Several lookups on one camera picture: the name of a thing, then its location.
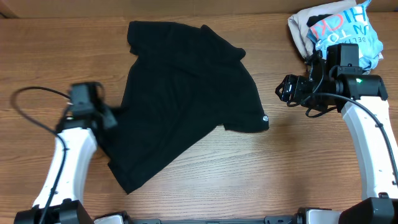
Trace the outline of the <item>black polo shirt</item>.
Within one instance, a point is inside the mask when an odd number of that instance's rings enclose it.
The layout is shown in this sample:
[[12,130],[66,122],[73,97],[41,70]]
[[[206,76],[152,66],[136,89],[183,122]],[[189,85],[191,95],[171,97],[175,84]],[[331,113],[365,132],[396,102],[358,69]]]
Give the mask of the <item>black polo shirt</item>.
[[258,133],[269,128],[245,50],[208,26],[132,21],[127,31],[136,56],[117,125],[105,131],[101,147],[109,168],[129,194],[181,153],[222,125]]

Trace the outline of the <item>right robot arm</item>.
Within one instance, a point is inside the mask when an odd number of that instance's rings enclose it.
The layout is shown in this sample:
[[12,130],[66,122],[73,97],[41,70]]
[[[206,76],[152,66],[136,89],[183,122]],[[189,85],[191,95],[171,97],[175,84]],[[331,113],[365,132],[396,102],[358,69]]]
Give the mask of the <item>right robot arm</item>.
[[356,44],[329,46],[308,60],[309,76],[287,75],[275,89],[288,107],[303,106],[320,117],[341,113],[358,159],[362,201],[337,212],[300,208],[266,223],[397,223],[397,142],[389,117],[388,94],[379,75],[365,75]]

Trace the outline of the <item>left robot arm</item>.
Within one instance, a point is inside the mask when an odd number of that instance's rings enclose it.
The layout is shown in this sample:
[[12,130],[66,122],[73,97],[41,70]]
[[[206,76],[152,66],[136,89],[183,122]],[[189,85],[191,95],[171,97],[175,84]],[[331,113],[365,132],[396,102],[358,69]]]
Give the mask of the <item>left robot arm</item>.
[[17,212],[15,223],[93,223],[83,207],[86,176],[98,148],[96,134],[117,125],[111,108],[105,104],[105,90],[99,82],[71,85],[62,96],[67,107],[55,129],[30,117],[17,104],[27,88],[11,95],[11,106],[26,120],[55,137],[55,151],[45,183],[29,210]]

